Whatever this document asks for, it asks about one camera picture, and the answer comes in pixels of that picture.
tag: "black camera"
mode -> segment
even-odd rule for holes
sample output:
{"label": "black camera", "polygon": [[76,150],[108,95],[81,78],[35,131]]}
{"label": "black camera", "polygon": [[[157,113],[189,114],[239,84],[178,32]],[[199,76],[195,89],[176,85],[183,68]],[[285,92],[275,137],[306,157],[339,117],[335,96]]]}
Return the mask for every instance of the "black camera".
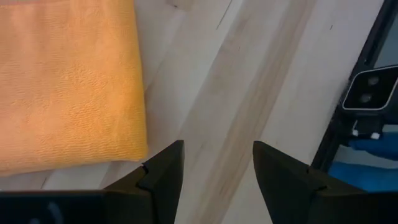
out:
{"label": "black camera", "polygon": [[352,135],[379,139],[385,124],[398,124],[398,66],[360,72],[353,77],[340,110],[356,119]]}

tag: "wooden table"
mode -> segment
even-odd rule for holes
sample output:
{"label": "wooden table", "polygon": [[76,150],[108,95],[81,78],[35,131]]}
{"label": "wooden table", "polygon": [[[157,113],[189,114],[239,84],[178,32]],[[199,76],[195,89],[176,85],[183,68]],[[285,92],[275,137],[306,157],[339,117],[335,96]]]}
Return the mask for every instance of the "wooden table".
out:
{"label": "wooden table", "polygon": [[[252,142],[312,161],[382,0],[168,1],[136,11],[151,154],[185,140],[176,223],[271,223]],[[0,189],[98,189],[137,166],[17,175]]]}

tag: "blue glove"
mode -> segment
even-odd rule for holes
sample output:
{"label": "blue glove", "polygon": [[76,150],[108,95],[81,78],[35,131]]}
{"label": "blue glove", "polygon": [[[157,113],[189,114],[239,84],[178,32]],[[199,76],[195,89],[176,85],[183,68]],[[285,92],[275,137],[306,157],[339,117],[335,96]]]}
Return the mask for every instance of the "blue glove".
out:
{"label": "blue glove", "polygon": [[368,192],[398,191],[398,169],[334,162],[329,175]]}
{"label": "blue glove", "polygon": [[398,161],[398,133],[384,133],[379,140],[352,140],[349,146],[377,157]]}

